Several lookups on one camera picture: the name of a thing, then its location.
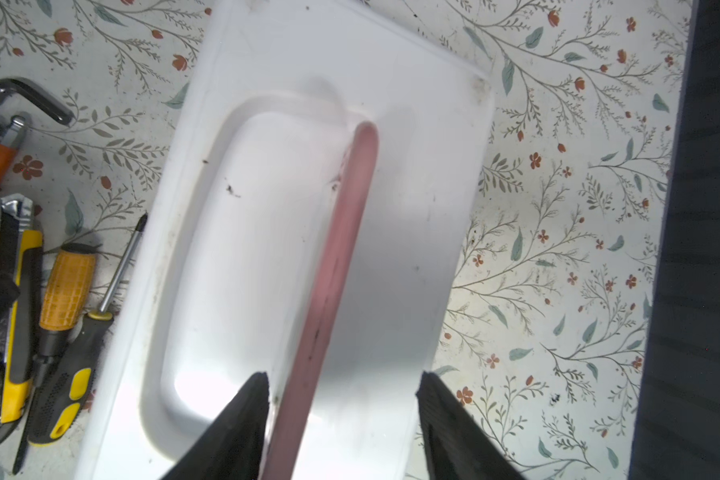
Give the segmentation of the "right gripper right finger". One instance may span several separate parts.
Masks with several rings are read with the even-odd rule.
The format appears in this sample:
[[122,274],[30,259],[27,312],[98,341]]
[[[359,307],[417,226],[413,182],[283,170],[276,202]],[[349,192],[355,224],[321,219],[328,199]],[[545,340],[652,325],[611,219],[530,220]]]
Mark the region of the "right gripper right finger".
[[522,477],[439,376],[423,372],[416,397],[427,471],[431,479]]

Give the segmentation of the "black yellow screwdriver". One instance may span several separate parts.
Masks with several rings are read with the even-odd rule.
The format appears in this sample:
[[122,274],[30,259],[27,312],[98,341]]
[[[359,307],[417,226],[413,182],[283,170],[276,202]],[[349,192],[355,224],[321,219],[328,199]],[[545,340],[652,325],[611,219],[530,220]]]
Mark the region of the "black yellow screwdriver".
[[58,417],[54,432],[60,436],[58,439],[72,426],[91,392],[94,370],[98,364],[103,339],[114,318],[110,311],[110,304],[141,239],[147,219],[148,216],[144,214],[138,220],[98,307],[88,311],[85,315],[80,314],[58,368],[55,370],[56,389],[63,393],[57,398],[55,406],[55,413]]

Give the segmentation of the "white blue tool box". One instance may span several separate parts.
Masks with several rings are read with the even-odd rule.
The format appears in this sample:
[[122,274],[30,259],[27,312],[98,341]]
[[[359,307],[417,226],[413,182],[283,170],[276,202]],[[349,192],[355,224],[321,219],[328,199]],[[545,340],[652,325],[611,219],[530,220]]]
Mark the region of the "white blue tool box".
[[377,161],[292,477],[403,478],[493,112],[482,70],[354,2],[217,2],[76,477],[163,477],[256,372],[284,417],[367,122]]

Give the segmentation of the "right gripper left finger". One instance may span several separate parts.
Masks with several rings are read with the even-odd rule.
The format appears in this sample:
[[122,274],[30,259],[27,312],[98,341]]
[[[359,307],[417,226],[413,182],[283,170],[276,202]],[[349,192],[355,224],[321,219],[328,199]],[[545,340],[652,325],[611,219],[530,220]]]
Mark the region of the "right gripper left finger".
[[256,372],[164,477],[177,480],[258,478],[269,406],[268,376]]

